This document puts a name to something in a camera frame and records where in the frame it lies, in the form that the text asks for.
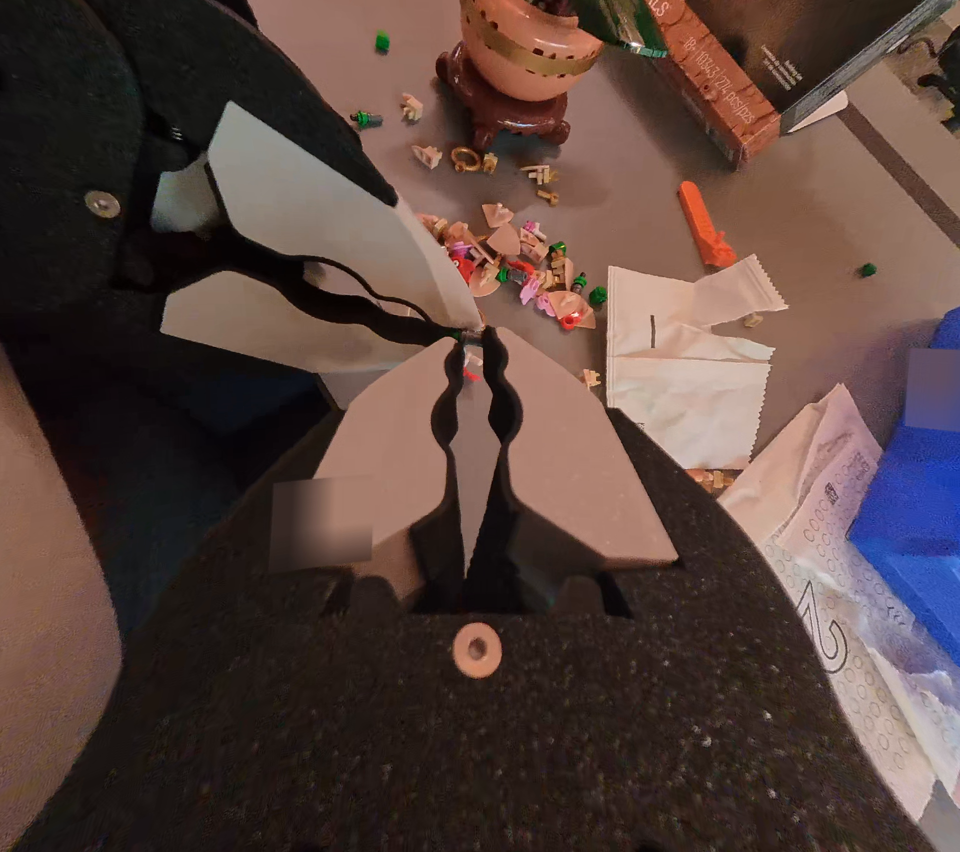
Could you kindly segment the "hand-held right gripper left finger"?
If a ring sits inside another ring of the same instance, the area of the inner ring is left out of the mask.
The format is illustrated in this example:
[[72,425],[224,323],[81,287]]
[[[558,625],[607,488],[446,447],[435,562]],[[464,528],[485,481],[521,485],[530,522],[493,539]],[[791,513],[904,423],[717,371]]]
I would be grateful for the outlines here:
[[403,603],[454,608],[465,548],[456,464],[463,349],[442,339],[346,410],[315,475],[315,555]]

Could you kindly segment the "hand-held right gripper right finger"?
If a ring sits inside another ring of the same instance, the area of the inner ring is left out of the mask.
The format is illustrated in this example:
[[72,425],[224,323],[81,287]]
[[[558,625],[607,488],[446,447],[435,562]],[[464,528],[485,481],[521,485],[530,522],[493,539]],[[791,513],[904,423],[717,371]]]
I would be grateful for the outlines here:
[[482,334],[499,441],[464,581],[485,613],[628,613],[615,573],[677,551],[602,403],[505,328]]

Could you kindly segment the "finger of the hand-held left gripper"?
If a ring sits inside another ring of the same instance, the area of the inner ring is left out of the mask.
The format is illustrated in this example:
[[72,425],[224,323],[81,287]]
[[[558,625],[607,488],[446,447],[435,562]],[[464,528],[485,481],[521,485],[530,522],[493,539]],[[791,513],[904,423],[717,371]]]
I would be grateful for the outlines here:
[[[372,196],[234,102],[226,105],[208,152],[160,176],[150,223],[169,234],[213,226],[217,198],[242,236],[281,254],[326,260],[324,252],[445,255],[405,200],[391,206]],[[368,294],[328,264],[310,267],[308,276],[324,291],[360,295],[395,316],[420,320],[413,303]],[[460,276],[460,322],[450,327],[474,330],[481,324]]]
[[[420,307],[442,326],[460,322],[460,273],[441,252],[324,252],[379,294]],[[221,271],[167,297],[162,333],[319,374],[389,368],[420,346],[381,339],[357,324],[319,320],[277,290]]]

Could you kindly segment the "grey desk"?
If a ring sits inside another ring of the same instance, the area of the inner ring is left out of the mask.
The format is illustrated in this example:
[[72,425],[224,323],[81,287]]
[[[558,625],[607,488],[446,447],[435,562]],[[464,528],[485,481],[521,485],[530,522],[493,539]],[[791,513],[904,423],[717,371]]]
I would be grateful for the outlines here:
[[[609,266],[694,281],[703,264],[677,188],[695,182],[739,256],[755,254],[788,304],[754,329],[716,327],[775,349],[754,450],[807,403],[847,386],[886,446],[904,407],[908,353],[926,346],[958,305],[958,248],[845,124],[824,119],[733,171],[668,83],[641,58],[606,50],[570,92],[567,142],[499,136],[494,174],[430,171],[413,144],[463,143],[459,102],[435,60],[460,37],[459,0],[248,0],[260,29],[342,115],[384,117],[361,133],[366,155],[418,213],[483,228],[481,205],[502,201],[568,245],[592,286]],[[378,54],[378,30],[390,34]],[[424,106],[403,120],[403,93]],[[544,187],[521,167],[549,164]],[[537,189],[556,191],[549,206]],[[861,278],[864,263],[877,275]]]

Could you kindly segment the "plain white paper bag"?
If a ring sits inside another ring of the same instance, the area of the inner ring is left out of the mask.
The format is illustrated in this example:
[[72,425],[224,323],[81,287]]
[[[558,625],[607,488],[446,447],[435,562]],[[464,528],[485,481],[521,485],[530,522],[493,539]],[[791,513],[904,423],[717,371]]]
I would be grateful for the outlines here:
[[714,326],[787,308],[756,255],[694,282],[610,266],[606,403],[683,469],[742,470],[774,347]]

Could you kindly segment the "pile of small toy bricks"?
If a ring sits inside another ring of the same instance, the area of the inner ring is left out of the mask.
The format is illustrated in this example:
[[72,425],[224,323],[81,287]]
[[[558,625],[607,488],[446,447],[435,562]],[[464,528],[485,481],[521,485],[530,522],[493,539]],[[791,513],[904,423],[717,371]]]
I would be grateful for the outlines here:
[[426,213],[416,219],[460,274],[475,299],[509,289],[523,306],[552,318],[564,331],[596,328],[606,290],[588,288],[565,242],[549,243],[538,222],[522,221],[503,203],[481,205],[483,228]]

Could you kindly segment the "white paper bag printed label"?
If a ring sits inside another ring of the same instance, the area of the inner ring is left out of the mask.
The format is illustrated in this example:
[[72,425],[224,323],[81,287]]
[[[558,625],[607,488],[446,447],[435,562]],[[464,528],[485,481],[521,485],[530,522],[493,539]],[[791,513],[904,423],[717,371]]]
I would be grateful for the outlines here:
[[719,497],[719,504],[756,545],[793,519],[816,482],[842,453],[864,453],[876,467],[882,447],[847,386],[835,385],[805,405]]

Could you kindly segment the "brick-built potted orchid plant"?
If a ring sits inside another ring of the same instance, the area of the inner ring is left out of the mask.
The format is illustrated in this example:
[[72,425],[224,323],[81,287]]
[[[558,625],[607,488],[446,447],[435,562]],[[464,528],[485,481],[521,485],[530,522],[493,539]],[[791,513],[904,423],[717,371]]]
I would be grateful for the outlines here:
[[436,62],[469,115],[475,152],[498,133],[568,139],[568,92],[606,46],[670,54],[653,0],[460,0],[461,41]]

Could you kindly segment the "orange brick separator tool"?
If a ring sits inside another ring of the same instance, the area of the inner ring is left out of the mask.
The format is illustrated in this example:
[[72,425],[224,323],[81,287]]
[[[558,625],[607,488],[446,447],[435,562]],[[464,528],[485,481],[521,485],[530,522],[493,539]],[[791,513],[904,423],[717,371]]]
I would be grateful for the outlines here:
[[725,233],[714,226],[698,186],[689,180],[681,182],[678,201],[703,264],[715,269],[735,264],[738,255],[726,242]]

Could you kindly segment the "clear numbered plastic bags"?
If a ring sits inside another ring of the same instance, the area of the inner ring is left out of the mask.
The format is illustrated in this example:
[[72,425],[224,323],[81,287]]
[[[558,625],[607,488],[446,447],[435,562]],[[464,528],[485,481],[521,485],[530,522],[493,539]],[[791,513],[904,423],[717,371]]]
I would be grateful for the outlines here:
[[763,552],[795,604],[862,749],[918,821],[942,786],[958,807],[958,666],[812,493]]

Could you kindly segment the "blue plastic bin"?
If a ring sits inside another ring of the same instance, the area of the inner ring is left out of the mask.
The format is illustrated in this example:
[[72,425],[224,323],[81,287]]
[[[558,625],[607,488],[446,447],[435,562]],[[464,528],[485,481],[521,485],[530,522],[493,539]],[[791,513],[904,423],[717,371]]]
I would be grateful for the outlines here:
[[849,538],[959,662],[959,310],[910,350],[903,413]]

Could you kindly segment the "black office chair base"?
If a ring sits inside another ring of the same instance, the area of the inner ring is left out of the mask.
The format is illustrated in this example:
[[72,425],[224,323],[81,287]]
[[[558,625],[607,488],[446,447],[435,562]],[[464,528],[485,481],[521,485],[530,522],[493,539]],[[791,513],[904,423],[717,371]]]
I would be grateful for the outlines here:
[[950,133],[959,131],[959,26],[956,26],[937,48],[927,36],[905,39],[894,47],[898,55],[907,54],[918,45],[924,45],[928,55],[936,63],[936,71],[922,74],[916,79],[920,88],[934,88],[951,105],[950,115],[941,121],[941,125]]

